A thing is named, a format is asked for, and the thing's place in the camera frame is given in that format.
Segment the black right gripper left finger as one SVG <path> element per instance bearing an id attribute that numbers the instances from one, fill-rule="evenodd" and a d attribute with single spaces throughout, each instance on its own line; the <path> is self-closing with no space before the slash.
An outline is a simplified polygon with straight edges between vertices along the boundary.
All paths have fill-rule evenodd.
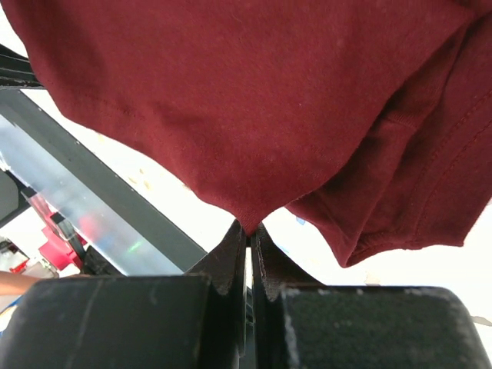
<path id="1" fill-rule="evenodd" d="M 1 337 L 3 368 L 236 368 L 246 235 L 234 222 L 183 275 L 45 280 Z"/>

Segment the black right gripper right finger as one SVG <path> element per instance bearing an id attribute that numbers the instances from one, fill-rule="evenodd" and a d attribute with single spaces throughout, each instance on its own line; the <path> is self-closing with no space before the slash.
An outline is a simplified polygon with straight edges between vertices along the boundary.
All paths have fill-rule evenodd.
<path id="1" fill-rule="evenodd" d="M 436 287 L 329 286 L 260 226 L 250 240 L 260 368 L 489 368 L 471 317 Z"/>

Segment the dark red t shirt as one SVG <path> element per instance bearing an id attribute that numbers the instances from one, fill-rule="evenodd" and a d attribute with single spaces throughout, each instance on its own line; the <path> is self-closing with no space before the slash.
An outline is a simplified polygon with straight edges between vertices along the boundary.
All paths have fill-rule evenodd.
<path id="1" fill-rule="evenodd" d="M 340 266 L 461 246 L 491 197 L 489 1 L 4 1 L 68 119 Z"/>

